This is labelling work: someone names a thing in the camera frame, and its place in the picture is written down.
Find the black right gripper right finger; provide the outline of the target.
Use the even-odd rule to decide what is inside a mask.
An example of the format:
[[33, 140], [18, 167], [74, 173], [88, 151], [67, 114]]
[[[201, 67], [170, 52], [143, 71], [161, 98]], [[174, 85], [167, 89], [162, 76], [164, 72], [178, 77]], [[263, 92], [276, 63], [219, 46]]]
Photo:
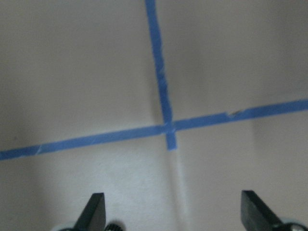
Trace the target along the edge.
[[284, 225], [252, 190], [241, 192], [241, 222], [246, 231], [278, 231]]

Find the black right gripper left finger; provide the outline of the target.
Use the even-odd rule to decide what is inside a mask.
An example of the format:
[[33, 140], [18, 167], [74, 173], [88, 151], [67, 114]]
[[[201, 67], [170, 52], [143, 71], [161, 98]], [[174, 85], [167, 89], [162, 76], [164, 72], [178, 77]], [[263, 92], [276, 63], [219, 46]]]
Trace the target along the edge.
[[105, 225], [106, 211], [104, 193], [94, 193], [73, 226], [73, 230], [103, 231]]

